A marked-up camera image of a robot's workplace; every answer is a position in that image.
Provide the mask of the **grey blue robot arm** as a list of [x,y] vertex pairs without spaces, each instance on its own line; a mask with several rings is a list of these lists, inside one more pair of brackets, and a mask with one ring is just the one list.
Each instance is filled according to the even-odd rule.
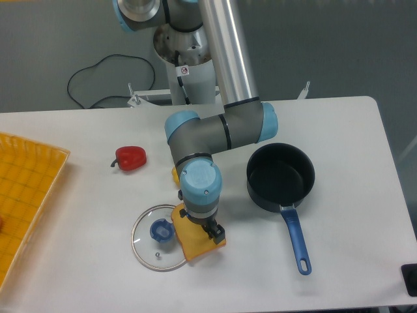
[[259,99],[236,1],[114,1],[122,28],[156,28],[154,49],[175,67],[178,103],[197,104],[181,67],[211,65],[223,101],[223,113],[202,118],[195,111],[174,113],[165,136],[180,181],[182,215],[220,243],[224,229],[216,222],[222,177],[213,155],[273,138],[278,119]]

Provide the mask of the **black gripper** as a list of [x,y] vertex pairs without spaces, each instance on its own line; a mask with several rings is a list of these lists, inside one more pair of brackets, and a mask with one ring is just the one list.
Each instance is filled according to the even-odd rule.
[[197,204],[187,199],[182,190],[178,191],[178,198],[182,200],[184,208],[180,209],[181,218],[187,217],[194,224],[202,226],[207,233],[208,238],[213,240],[216,245],[225,239],[225,230],[220,224],[215,223],[215,217],[218,212],[219,198],[208,204]]

